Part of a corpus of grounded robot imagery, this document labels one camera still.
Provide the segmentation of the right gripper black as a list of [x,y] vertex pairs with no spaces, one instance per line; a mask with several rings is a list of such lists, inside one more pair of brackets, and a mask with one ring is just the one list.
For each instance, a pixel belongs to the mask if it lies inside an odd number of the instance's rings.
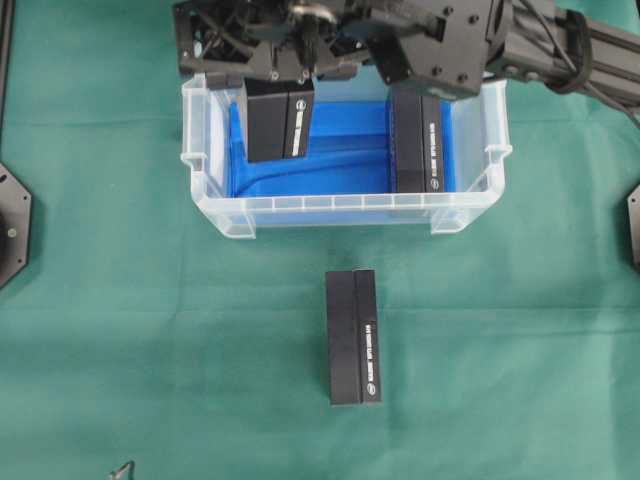
[[382,36],[440,98],[477,96],[490,62],[490,1],[182,1],[172,13],[179,71],[208,89],[349,81],[376,68],[367,42]]

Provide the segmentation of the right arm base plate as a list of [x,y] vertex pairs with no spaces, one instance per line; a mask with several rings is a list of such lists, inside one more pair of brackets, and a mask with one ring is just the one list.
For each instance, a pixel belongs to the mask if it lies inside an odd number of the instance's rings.
[[627,212],[630,229],[632,264],[636,271],[640,269],[640,185],[637,185],[627,197]]

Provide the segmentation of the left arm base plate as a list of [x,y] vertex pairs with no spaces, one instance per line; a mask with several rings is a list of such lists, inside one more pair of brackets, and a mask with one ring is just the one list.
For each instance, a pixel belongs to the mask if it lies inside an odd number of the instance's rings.
[[29,262],[32,195],[1,165],[1,287],[5,287]]

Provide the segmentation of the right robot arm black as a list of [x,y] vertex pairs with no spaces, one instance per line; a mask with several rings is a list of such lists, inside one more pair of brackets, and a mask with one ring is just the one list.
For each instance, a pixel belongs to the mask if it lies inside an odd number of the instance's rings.
[[447,100],[491,81],[536,81],[616,109],[639,107],[639,38],[552,1],[182,1],[178,65],[215,88],[245,79],[348,80]]

